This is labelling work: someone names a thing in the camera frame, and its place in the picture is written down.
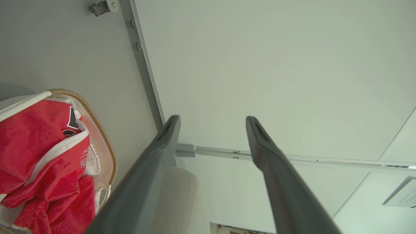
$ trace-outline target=clothes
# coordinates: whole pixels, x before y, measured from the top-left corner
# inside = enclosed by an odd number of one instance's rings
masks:
[[[22,115],[19,112],[6,119],[17,130],[0,125],[0,130],[4,127],[8,134],[17,132],[12,135],[14,141],[10,145],[0,147],[0,152],[7,153],[2,158],[9,166],[0,165],[0,176],[7,174],[9,180],[0,188],[0,193],[9,193],[1,205],[9,208],[7,212],[22,209],[13,228],[31,230],[34,234],[82,233],[95,217],[94,179],[81,178],[90,150],[88,129],[77,120],[71,104],[43,100],[31,107]],[[22,141],[15,140],[25,127],[34,133],[31,137],[35,140],[26,136]],[[44,150],[33,145],[34,142],[48,149],[42,157],[39,155]],[[35,149],[24,153],[29,147]],[[13,165],[12,162],[17,162],[14,157],[22,163]],[[30,172],[20,169],[21,164]]]

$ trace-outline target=white basket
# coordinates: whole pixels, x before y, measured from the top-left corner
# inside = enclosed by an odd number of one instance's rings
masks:
[[[76,110],[82,115],[82,122],[89,131],[89,138],[97,153],[100,162],[100,172],[94,176],[94,190],[106,189],[106,194],[100,208],[108,200],[111,193],[111,184],[117,172],[117,158],[113,146],[88,102],[79,94],[62,89],[53,89],[35,95],[19,96],[0,102],[0,121],[22,111],[31,105],[47,98],[60,97],[70,99]]]

